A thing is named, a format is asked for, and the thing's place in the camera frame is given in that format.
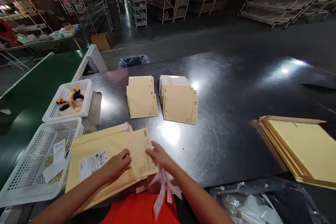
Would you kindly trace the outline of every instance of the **gray floor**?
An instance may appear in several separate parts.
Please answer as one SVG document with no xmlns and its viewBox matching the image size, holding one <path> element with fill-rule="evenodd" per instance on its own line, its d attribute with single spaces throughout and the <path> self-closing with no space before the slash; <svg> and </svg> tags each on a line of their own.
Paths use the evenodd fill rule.
<svg viewBox="0 0 336 224">
<path fill-rule="evenodd" d="M 101 52 L 108 70 L 118 68 L 120 58 L 145 54 L 150 62 L 168 60 L 207 51 L 248 54 L 258 58 L 287 55 L 336 73 L 334 31 L 336 21 L 296 24 L 283 30 L 269 31 L 269 26 L 244 18 L 219 15 L 188 17 L 185 21 L 160 24 L 148 21 L 148 27 L 135 28 L 125 14 L 123 34 L 114 34 L 114 49 Z M 0 94 L 25 71 L 17 67 L 0 68 Z"/>
<path fill-rule="evenodd" d="M 158 36 L 147 41 L 121 44 L 102 52 L 109 70 L 118 68 L 121 57 L 146 54 L 150 62 L 168 60 L 207 51 L 287 55 L 336 73 L 334 31 L 336 21 L 297 24 L 287 29 L 268 31 L 268 26 L 232 18 L 217 27 Z"/>
</svg>

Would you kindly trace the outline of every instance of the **white plastic basket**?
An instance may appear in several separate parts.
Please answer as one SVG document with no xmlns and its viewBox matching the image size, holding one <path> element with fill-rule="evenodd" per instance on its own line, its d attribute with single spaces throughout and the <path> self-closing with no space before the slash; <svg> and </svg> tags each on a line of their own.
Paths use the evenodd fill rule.
<svg viewBox="0 0 336 224">
<path fill-rule="evenodd" d="M 68 37 L 68 36 L 71 36 L 71 35 L 74 35 L 75 34 L 75 28 L 72 27 L 72 29 L 70 31 L 61 31 L 61 34 L 64 36 L 64 37 Z"/>
<path fill-rule="evenodd" d="M 71 151 L 65 157 L 66 167 L 49 183 L 42 171 L 53 162 L 54 144 L 65 138 L 67 151 L 83 130 L 79 117 L 41 124 L 0 192 L 0 208 L 55 198 L 67 175 Z"/>
<path fill-rule="evenodd" d="M 27 37 L 18 37 L 17 38 L 21 43 L 28 43 L 28 42 L 32 42 L 36 39 L 34 34 L 30 34 Z"/>
<path fill-rule="evenodd" d="M 58 105 L 56 104 L 57 99 L 59 98 L 66 99 L 69 93 L 73 92 L 74 88 L 85 90 L 82 109 L 78 113 L 58 116 L 57 114 Z M 62 84 L 58 88 L 54 98 L 51 100 L 50 105 L 47 108 L 47 111 L 44 113 L 44 116 L 42 117 L 42 121 L 48 122 L 74 117 L 87 117 L 90 110 L 91 98 L 92 98 L 92 81 L 89 79 Z"/>
<path fill-rule="evenodd" d="M 51 37 L 53 37 L 54 39 L 60 39 L 63 37 L 63 34 L 61 33 L 61 31 L 54 31 L 53 33 L 50 34 Z"/>
</svg>

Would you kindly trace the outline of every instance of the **clear plastic bag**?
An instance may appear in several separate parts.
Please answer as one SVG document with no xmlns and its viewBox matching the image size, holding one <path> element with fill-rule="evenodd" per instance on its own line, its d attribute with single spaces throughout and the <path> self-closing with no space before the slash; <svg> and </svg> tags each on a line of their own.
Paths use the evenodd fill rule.
<svg viewBox="0 0 336 224">
<path fill-rule="evenodd" d="M 118 69 L 120 68 L 127 68 L 127 67 L 134 67 L 137 65 L 144 65 L 150 63 L 148 60 L 147 55 L 141 54 L 137 56 L 130 56 L 121 58 L 119 62 Z"/>
<path fill-rule="evenodd" d="M 240 210 L 249 195 L 253 195 L 259 205 L 274 208 L 284 224 L 329 223 L 301 184 L 278 177 L 214 187 L 209 193 L 229 212 L 234 223 L 248 223 Z"/>
</svg>

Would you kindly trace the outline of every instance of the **human hand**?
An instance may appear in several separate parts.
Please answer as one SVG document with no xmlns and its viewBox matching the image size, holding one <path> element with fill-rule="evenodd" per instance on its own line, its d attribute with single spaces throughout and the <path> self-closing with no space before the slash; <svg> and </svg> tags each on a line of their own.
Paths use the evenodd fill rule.
<svg viewBox="0 0 336 224">
<path fill-rule="evenodd" d="M 168 173 L 172 174 L 178 165 L 172 160 L 172 158 L 165 152 L 165 150 L 157 142 L 152 141 L 154 150 L 146 149 L 146 153 L 163 167 Z"/>
<path fill-rule="evenodd" d="M 116 181 L 121 174 L 131 168 L 132 158 L 130 154 L 131 152 L 128 149 L 124 149 L 119 154 L 111 157 L 95 174 L 99 176 L 99 179 L 104 184 Z"/>
</svg>

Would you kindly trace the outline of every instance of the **black table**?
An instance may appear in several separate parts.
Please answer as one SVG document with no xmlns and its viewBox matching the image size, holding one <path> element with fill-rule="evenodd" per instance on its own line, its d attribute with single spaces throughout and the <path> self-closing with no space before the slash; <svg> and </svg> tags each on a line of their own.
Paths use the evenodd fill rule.
<svg viewBox="0 0 336 224">
<path fill-rule="evenodd" d="M 130 119 L 126 86 L 129 76 L 186 76 L 197 89 L 197 125 L 158 117 Z M 283 172 L 251 122 L 264 115 L 335 118 L 334 94 L 301 83 L 335 86 L 334 75 L 290 57 L 248 57 L 214 52 L 83 76 L 102 93 L 99 130 L 129 121 L 147 127 L 152 140 L 203 187 Z M 157 85 L 155 87 L 158 107 Z"/>
</svg>

